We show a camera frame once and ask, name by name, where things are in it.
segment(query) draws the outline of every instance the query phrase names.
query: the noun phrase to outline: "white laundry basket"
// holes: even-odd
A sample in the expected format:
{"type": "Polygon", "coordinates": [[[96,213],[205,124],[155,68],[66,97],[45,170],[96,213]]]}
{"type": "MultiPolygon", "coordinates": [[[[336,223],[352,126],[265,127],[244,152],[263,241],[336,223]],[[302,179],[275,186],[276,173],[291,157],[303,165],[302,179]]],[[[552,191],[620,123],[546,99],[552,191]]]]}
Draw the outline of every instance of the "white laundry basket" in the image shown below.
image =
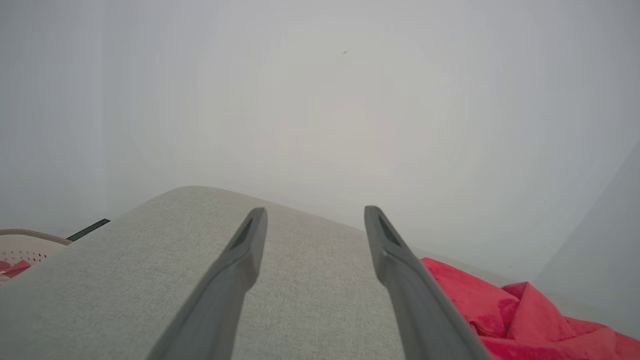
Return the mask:
{"type": "Polygon", "coordinates": [[[11,266],[26,260],[31,266],[45,261],[71,241],[23,229],[0,230],[0,261],[11,266]]]}

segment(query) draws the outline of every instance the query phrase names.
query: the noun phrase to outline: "white wall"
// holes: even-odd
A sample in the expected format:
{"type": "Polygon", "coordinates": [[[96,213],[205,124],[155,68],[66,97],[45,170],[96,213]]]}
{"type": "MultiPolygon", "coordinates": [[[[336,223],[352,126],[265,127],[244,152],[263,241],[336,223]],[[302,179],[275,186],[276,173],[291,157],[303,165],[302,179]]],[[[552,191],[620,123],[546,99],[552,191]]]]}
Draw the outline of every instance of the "white wall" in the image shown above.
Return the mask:
{"type": "Polygon", "coordinates": [[[534,285],[604,310],[640,338],[640,143],[534,285]]]}
{"type": "Polygon", "coordinates": [[[104,217],[100,1],[0,1],[0,228],[104,217]]]}
{"type": "Polygon", "coordinates": [[[109,1],[112,214],[201,184],[531,280],[640,138],[635,1],[109,1]]]}

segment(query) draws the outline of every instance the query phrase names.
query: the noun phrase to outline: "red blanket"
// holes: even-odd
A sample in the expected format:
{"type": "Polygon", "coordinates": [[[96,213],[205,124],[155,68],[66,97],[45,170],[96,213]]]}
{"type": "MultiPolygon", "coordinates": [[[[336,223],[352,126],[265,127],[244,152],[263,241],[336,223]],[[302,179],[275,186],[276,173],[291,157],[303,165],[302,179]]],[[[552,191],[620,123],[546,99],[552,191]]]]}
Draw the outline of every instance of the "red blanket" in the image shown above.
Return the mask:
{"type": "Polygon", "coordinates": [[[640,341],[562,316],[528,282],[498,288],[439,261],[422,264],[496,360],[640,359],[640,341]]]}

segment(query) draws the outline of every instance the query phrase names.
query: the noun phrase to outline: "gray fabric sofa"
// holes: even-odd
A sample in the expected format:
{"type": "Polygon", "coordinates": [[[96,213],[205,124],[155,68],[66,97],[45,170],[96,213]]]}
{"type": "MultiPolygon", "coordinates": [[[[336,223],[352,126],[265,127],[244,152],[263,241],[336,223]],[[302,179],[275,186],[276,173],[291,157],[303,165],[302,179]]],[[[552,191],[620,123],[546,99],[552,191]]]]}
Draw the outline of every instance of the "gray fabric sofa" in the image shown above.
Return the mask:
{"type": "Polygon", "coordinates": [[[269,227],[233,358],[404,359],[363,231],[201,186],[138,206],[0,288],[0,357],[144,359],[257,206],[269,227]]]}

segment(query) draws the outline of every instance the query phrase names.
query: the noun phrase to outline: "gray cushion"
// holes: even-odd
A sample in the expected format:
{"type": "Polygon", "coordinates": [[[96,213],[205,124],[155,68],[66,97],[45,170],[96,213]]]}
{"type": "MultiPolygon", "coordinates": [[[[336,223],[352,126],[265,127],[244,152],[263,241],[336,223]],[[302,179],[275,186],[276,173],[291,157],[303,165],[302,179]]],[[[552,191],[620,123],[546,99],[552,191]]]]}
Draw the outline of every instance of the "gray cushion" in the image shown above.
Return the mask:
{"type": "Polygon", "coordinates": [[[234,359],[402,359],[363,231],[239,193],[152,199],[0,288],[0,356],[143,359],[246,214],[269,215],[234,359]]]}

